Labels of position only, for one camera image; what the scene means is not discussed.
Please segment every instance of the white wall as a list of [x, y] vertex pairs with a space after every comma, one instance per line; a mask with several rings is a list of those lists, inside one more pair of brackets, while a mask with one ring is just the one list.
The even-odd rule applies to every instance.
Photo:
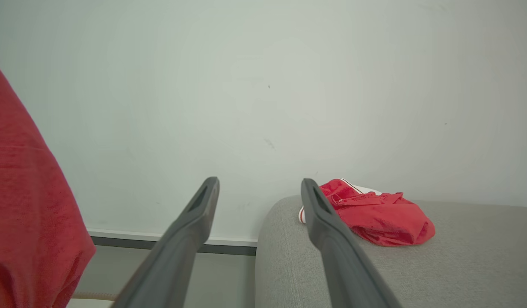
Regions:
[[0, 0], [0, 67], [89, 228], [211, 175], [245, 240], [304, 177], [527, 206], [527, 1]]

